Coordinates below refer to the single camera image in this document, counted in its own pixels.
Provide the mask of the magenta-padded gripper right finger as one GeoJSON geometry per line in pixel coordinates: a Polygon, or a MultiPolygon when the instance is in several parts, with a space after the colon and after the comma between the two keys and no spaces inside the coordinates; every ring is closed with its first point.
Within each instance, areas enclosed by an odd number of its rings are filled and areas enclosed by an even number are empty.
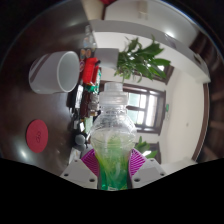
{"type": "Polygon", "coordinates": [[[166,172],[154,158],[147,159],[136,149],[130,152],[128,173],[133,189],[144,187],[166,176],[166,172]]]}

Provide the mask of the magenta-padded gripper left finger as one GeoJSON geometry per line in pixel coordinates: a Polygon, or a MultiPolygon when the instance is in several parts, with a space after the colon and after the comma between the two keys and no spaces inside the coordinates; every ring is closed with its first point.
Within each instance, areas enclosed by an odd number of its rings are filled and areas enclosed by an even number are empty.
{"type": "Polygon", "coordinates": [[[91,149],[81,159],[73,159],[60,177],[78,186],[96,189],[99,175],[100,166],[95,151],[91,149]]]}

